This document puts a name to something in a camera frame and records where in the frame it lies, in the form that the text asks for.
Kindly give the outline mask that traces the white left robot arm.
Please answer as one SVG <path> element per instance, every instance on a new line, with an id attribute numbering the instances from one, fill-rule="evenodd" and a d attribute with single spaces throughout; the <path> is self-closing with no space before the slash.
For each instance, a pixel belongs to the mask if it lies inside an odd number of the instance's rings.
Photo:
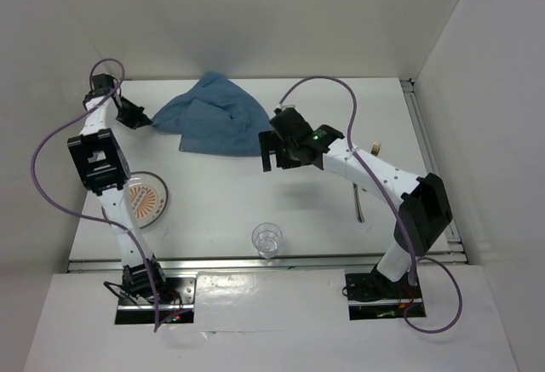
<path id="1" fill-rule="evenodd" d="M 136 129 L 147 123 L 143 109 L 120 93 L 120 82 L 109 74 L 90 78 L 90 91 L 83 100 L 89 113 L 79 134 L 67 140 L 77 173 L 84 187 L 98 198 L 102 216 L 115 234 L 121 251 L 120 292 L 129 300 L 160 302 L 168 282 L 158 261 L 141 235 L 129 192 L 131 172 L 127 159 L 106 124 L 109 105 L 118 110 L 118 121 Z"/>

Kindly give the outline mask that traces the blue cloth placemat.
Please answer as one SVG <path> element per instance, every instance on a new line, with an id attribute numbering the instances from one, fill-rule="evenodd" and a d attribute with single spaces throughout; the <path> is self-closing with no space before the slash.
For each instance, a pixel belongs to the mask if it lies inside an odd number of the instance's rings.
<path id="1" fill-rule="evenodd" d="M 163 134 L 181 136 L 179 150 L 226 157 L 259 157 L 258 134 L 271 129 L 262 105 L 236 83 L 206 72 L 153 117 Z"/>

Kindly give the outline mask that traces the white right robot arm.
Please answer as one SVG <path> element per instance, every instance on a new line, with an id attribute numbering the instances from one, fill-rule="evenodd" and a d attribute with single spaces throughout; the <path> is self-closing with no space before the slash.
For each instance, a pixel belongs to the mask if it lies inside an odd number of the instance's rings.
<path id="1" fill-rule="evenodd" d="M 295 108 L 275 112 L 272 129 L 258 134 L 265 172 L 272 169 L 272 155 L 281 169 L 314 166 L 348 180 L 393 210 L 394 241 L 371 278 L 376 294 L 392 296 L 452 221 L 444 182 L 433 173 L 419 176 L 394 167 L 329 125 L 313 129 Z"/>

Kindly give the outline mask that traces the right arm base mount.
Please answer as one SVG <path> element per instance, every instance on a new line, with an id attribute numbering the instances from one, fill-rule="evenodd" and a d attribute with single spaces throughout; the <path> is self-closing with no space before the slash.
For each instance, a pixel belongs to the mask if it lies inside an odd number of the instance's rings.
<path id="1" fill-rule="evenodd" d="M 403 318 L 405 311 L 409 318 L 427 316 L 422 291 L 409 285 L 408 274 L 392 283 L 378 273 L 347 273 L 345 283 L 341 293 L 351 321 Z"/>

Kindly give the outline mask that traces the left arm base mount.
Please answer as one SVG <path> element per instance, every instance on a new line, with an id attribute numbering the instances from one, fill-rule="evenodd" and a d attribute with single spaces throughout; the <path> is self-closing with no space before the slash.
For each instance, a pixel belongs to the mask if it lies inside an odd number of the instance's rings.
<path id="1" fill-rule="evenodd" d="M 166 275 L 157 263 L 149 277 L 143 265 L 125 267 L 122 281 L 103 286 L 117 299 L 116 325 L 190 324 L 195 317 L 197 276 Z"/>

